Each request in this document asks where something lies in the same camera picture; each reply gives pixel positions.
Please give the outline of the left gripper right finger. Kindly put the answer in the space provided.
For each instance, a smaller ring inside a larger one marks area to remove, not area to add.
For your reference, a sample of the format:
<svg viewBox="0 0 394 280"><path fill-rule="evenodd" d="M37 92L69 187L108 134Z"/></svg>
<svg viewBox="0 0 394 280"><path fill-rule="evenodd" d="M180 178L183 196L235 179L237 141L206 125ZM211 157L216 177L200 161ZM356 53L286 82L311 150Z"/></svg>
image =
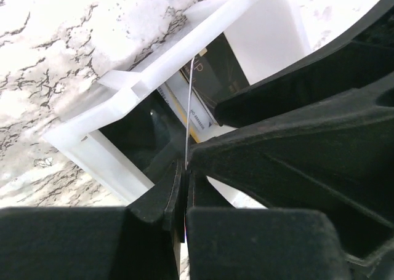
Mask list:
<svg viewBox="0 0 394 280"><path fill-rule="evenodd" d="M237 209L199 173L186 172L192 279L350 279L337 232L306 209Z"/></svg>

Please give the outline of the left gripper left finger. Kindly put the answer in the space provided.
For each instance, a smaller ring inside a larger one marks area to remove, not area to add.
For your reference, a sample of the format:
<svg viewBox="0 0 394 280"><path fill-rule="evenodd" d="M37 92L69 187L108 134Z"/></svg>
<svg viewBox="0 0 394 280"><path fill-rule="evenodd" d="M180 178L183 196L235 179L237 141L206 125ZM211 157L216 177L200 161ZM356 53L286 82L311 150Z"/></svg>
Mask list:
<svg viewBox="0 0 394 280"><path fill-rule="evenodd" d="M2 279L178 279L182 161L122 207L1 210Z"/></svg>

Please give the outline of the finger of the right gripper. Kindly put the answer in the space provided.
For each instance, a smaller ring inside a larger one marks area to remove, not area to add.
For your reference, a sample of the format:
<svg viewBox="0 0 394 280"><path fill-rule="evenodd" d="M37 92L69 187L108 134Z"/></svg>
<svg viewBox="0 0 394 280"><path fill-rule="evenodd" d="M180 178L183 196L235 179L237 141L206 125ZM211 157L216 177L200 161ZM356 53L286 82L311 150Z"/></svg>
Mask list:
<svg viewBox="0 0 394 280"><path fill-rule="evenodd" d="M329 44L220 102L220 124L244 127L370 85L393 73L393 0L380 0Z"/></svg>
<svg viewBox="0 0 394 280"><path fill-rule="evenodd" d="M393 76L194 145L190 165L267 207L323 212L368 265L393 248Z"/></svg>

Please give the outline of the credit cards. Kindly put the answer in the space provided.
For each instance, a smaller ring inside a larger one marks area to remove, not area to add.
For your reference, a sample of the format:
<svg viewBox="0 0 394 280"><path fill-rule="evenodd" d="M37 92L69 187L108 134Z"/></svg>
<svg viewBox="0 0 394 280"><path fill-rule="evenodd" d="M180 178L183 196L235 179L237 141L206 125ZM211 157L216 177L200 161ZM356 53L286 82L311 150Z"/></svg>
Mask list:
<svg viewBox="0 0 394 280"><path fill-rule="evenodd" d="M183 125L187 124L190 63L158 87L159 94ZM190 133L196 142L218 126L213 116L218 102L247 86L249 83L222 33L195 57Z"/></svg>

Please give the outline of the white magnetic stripe card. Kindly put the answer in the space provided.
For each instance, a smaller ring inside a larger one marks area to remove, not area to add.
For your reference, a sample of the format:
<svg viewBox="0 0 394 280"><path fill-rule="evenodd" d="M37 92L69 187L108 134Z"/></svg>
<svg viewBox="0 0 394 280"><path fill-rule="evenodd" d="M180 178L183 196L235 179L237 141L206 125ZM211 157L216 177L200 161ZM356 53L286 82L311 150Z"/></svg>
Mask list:
<svg viewBox="0 0 394 280"><path fill-rule="evenodd" d="M195 56L191 59L190 63L190 75L188 80L188 101L187 101L187 125L186 125L186 137L185 137L185 170L188 170L188 153L189 153L189 139L190 139L190 113L191 113L191 94L193 91L193 68L194 68Z"/></svg>

